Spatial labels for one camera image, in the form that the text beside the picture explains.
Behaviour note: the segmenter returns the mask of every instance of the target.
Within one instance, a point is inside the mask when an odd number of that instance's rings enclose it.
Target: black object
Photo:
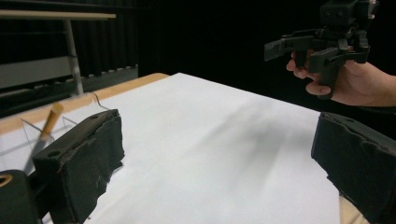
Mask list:
[[[360,108],[378,114],[396,115],[395,106],[360,106]]]
[[[31,175],[0,173],[11,178],[0,184],[0,223],[36,224],[48,212],[53,223],[83,223],[123,157],[118,110],[84,119],[33,157]]]
[[[370,223],[396,223],[396,142],[354,119],[320,114],[312,158]]]
[[[338,71],[346,60],[366,63],[370,46],[366,29],[375,16],[375,0],[331,0],[320,8],[323,28],[296,31],[264,46],[264,60],[295,51],[297,67],[307,65],[309,73],[320,73],[319,83],[332,91],[320,99],[331,99]],[[316,51],[306,63],[308,49]]]

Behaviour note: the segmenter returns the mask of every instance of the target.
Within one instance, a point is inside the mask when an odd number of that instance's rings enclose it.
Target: human hand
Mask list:
[[[313,80],[306,86],[306,91],[313,95],[326,95],[331,92],[329,87],[318,84],[320,74],[310,74],[306,67],[296,67],[294,58],[293,52],[286,69],[299,78],[309,77]],[[335,81],[332,100],[345,105],[395,106],[396,77],[384,73],[370,63],[346,61]]]

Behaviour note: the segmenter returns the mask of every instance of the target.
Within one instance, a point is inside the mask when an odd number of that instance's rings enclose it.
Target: white table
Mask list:
[[[184,74],[101,104],[126,156],[86,223],[340,223],[310,157],[317,111]]]

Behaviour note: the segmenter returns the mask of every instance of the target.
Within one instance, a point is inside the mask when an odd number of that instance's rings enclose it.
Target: wooden table edge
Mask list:
[[[99,91],[94,91],[93,93],[98,96],[99,100],[104,100],[111,96],[130,91],[144,85],[148,85],[149,83],[161,80],[166,77],[169,77],[169,75],[155,73],[144,77],[139,77],[130,81],[126,81],[118,85],[107,87]],[[84,105],[88,105],[91,102],[92,95],[85,94],[83,96],[72,97],[62,100],[59,103],[64,106],[64,113],[67,113],[75,109],[81,108]],[[28,120],[31,123],[37,123],[45,120],[50,112],[51,107],[52,104],[44,105],[35,109],[31,109],[13,116],[0,119],[0,134],[10,133],[23,128],[21,119]]]

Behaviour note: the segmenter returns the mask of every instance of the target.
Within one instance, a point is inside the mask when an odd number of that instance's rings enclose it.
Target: finger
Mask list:
[[[305,89],[308,93],[312,95],[326,95],[331,92],[330,87],[320,86],[316,81],[313,81],[306,85]]]
[[[296,62],[293,59],[291,59],[288,62],[288,64],[286,64],[286,70],[292,72],[292,71],[294,71],[294,69],[296,69]]]
[[[320,79],[320,73],[306,73],[306,76],[314,81],[319,81]]]
[[[304,79],[307,77],[308,72],[304,68],[295,68],[293,74],[301,79]]]

